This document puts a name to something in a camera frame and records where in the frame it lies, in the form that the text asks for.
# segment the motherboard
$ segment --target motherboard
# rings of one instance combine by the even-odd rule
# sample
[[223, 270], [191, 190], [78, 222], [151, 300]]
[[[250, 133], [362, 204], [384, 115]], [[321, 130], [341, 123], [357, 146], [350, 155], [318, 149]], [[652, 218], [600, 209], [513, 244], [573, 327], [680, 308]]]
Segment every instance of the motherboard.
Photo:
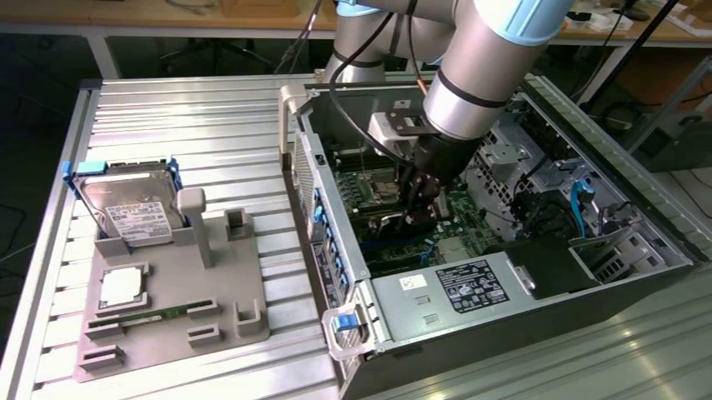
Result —
[[374, 278], [466, 260], [501, 242], [464, 185], [454, 185], [449, 192], [450, 216], [437, 223], [432, 232], [408, 239], [374, 240], [369, 224], [402, 212], [394, 173], [394, 168], [335, 172], [356, 238]]

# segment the metal frame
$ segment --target metal frame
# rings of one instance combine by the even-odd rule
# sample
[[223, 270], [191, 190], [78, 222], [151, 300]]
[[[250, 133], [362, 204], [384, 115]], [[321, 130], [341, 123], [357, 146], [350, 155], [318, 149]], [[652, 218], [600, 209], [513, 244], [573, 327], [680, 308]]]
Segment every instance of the metal frame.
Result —
[[[230, 27], [122, 27], [103, 25], [62, 25], [62, 24], [28, 24], [4, 22], [0, 24], [0, 33], [19, 34], [48, 34], [48, 35], [76, 35], [87, 38], [91, 52], [104, 79], [119, 79], [122, 77], [116, 60], [111, 55], [111, 48], [107, 38], [118, 37], [147, 37], [147, 38], [269, 38], [293, 39], [299, 34], [299, 29], [254, 29]], [[335, 32], [315, 30], [310, 34], [310, 39], [334, 39]], [[609, 47], [616, 48], [611, 53], [601, 70], [587, 88], [580, 103], [585, 103], [609, 76], [613, 68], [623, 60], [625, 53], [633, 45], [635, 39], [612, 40]], [[563, 46], [601, 46], [603, 39], [567, 39], [555, 38], [549, 44]], [[647, 48], [712, 48], [711, 41], [689, 42], [661, 42], [648, 41]]]
[[43, 332], [47, 324], [36, 325], [36, 315], [47, 310], [52, 305], [52, 293], [55, 292], [54, 282], [62, 266], [62, 253], [58, 255], [55, 248], [63, 246], [70, 230], [71, 208], [74, 200], [66, 196], [67, 187], [63, 183], [62, 162], [63, 160], [76, 160], [80, 156], [82, 143], [86, 148], [88, 133], [91, 130], [90, 114], [92, 106], [96, 109], [99, 93], [80, 91], [76, 96], [75, 112], [72, 114], [67, 140], [64, 142], [60, 163], [56, 168], [55, 181], [50, 191], [50, 201], [44, 209], [43, 226], [36, 239], [35, 252], [32, 253], [32, 262], [27, 278], [24, 280], [23, 296], [18, 304], [15, 327], [10, 333], [10, 339], [6, 345], [3, 356], [3, 369], [0, 370], [0, 398], [11, 398], [11, 394], [23, 386], [22, 381], [27, 380], [27, 374], [16, 373], [16, 369], [34, 371], [42, 346]]

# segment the hard drive label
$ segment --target hard drive label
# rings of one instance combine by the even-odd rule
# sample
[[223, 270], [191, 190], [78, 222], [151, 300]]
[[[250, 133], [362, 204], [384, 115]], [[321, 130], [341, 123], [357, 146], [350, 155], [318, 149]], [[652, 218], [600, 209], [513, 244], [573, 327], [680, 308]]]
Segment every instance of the hard drive label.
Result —
[[170, 223], [160, 202], [142, 202], [106, 208], [123, 240], [170, 236]]

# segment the black cylinder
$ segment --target black cylinder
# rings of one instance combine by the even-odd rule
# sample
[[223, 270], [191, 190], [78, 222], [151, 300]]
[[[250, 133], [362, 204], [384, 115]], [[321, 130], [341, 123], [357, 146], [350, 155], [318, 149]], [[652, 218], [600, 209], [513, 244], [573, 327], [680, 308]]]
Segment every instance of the black cylinder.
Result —
[[481, 142], [481, 138], [461, 141], [445, 135], [421, 137], [416, 144], [416, 167], [449, 185], [468, 167]]

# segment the blue tab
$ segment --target blue tab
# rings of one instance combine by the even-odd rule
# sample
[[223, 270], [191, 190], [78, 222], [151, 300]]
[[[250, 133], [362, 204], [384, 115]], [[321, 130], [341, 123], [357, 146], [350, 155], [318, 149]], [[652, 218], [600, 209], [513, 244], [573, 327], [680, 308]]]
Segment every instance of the blue tab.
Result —
[[175, 157], [171, 157], [166, 163], [168, 171], [174, 177], [174, 185], [177, 185], [177, 190], [183, 190], [183, 181], [181, 180], [181, 166], [178, 165], [178, 160]]
[[79, 163], [76, 167], [76, 175], [102, 175], [107, 172], [107, 162], [106, 161], [84, 161]]
[[314, 209], [314, 222], [318, 223], [323, 215], [323, 206], [317, 206]]
[[71, 180], [71, 161], [63, 161], [63, 181]]
[[356, 314], [342, 314], [337, 317], [331, 325], [337, 332], [343, 332], [350, 331], [351, 329], [358, 329], [361, 324], [358, 323], [358, 317]]

